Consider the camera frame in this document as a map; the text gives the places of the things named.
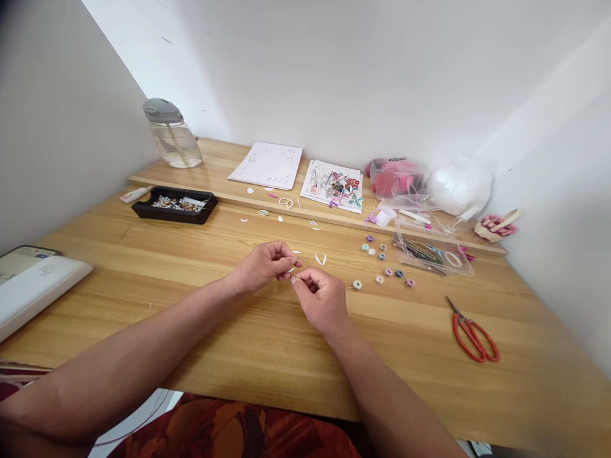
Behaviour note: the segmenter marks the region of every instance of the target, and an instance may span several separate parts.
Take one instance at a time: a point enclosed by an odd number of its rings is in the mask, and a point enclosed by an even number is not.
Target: plastic box
[[[429,272],[436,272],[441,275],[447,275],[448,273],[467,275],[468,277],[474,275],[473,267],[471,267],[465,253],[463,253],[460,245],[451,235],[445,232],[426,229],[399,219],[395,220],[395,231],[393,245],[395,246],[397,259],[401,264],[421,268]],[[422,259],[422,257],[414,254],[405,243],[401,243],[399,240],[432,246],[439,251],[438,255],[441,261],[433,262]]]
[[[164,209],[153,207],[152,204],[159,199],[159,196],[181,199],[190,197],[192,199],[205,202],[204,207],[197,212],[184,210]],[[151,197],[145,201],[138,201],[132,205],[133,210],[140,218],[162,219],[164,221],[174,221],[176,223],[190,223],[202,225],[206,222],[218,201],[214,194],[204,191],[191,191],[178,188],[166,188],[156,186],[151,189]]]

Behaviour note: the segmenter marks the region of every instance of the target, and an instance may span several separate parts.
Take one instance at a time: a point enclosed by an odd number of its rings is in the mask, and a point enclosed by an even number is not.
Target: red scissors
[[[484,331],[484,328],[482,328],[475,321],[466,318],[461,312],[459,312],[448,296],[446,296],[446,299],[450,304],[450,307],[452,307],[452,309],[454,310],[454,336],[456,336],[456,341],[458,342],[458,345],[463,348],[465,353],[467,353],[471,357],[471,359],[474,359],[478,363],[483,363],[485,361],[498,361],[501,358],[501,355],[498,352],[498,348],[496,347],[495,341],[492,340],[492,337],[490,337],[490,334]],[[460,337],[460,334],[458,333],[458,326],[463,328],[465,333],[467,333],[467,337],[469,337],[469,340],[475,345],[475,348],[479,352],[479,356],[475,355],[469,349],[469,347],[465,345],[462,338]],[[486,340],[492,347],[493,355],[490,355],[486,351],[486,349],[482,345],[482,342],[479,340],[479,337],[475,333],[475,329],[478,329],[484,335],[484,337],[486,337]]]

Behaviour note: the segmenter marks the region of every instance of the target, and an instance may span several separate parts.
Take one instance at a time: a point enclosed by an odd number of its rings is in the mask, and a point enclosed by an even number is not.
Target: scissors handle
[[[460,333],[458,331],[458,326],[463,328],[463,331],[465,331],[465,333],[467,334],[467,337],[469,337],[469,340],[473,343],[473,345],[477,349],[479,356],[474,354],[469,349],[469,347],[467,347],[467,345],[463,342],[463,339],[460,337]],[[465,353],[467,353],[471,357],[471,359],[473,359],[474,361],[477,361],[478,363],[483,363],[486,360],[487,355],[486,355],[486,352],[484,351],[484,347],[482,346],[481,342],[477,338],[477,335],[475,335],[475,332],[473,331],[471,327],[471,323],[469,323],[468,321],[465,322],[461,320],[460,316],[457,313],[454,313],[454,336],[456,337],[456,341],[458,342],[458,345],[462,347],[462,349],[465,351]]]
[[[490,361],[497,362],[499,359],[501,359],[501,355],[498,352],[498,348],[497,348],[497,346],[495,344],[495,341],[492,340],[492,337],[490,337],[490,334],[488,334],[486,331],[484,331],[484,328],[482,328],[479,324],[477,324],[473,320],[467,319],[467,324],[471,328],[472,336],[477,340],[476,346],[478,346],[480,352],[483,353],[485,355],[485,357],[487,359],[489,359]],[[486,348],[482,345],[482,342],[481,342],[481,340],[479,340],[479,337],[475,333],[475,329],[474,328],[477,328],[484,335],[484,337],[486,337],[486,340],[488,341],[488,343],[492,347],[492,352],[493,352],[492,356],[490,355],[490,353],[488,353],[486,351]]]

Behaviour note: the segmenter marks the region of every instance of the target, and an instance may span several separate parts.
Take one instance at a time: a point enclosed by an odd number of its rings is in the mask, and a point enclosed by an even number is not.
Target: black tray
[[[159,199],[159,196],[175,198],[177,200],[183,197],[189,197],[205,202],[206,204],[197,212],[153,207],[153,203]],[[147,201],[138,201],[132,205],[132,208],[140,218],[163,219],[164,221],[202,225],[206,222],[217,203],[218,201],[216,197],[214,197],[214,194],[209,192],[156,186],[151,189],[151,197]]]

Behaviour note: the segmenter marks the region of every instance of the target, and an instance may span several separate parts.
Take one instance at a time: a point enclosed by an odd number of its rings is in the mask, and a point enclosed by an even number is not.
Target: white wall
[[[495,132],[477,154],[501,177],[611,87],[611,17]]]
[[[0,24],[0,253],[33,242],[158,157],[144,93],[80,0]]]
[[[145,94],[175,102],[196,134],[343,165],[474,152],[611,12],[608,0],[83,2]]]
[[[504,164],[486,212],[524,211],[508,260],[611,378],[610,55],[607,20],[485,154]]]

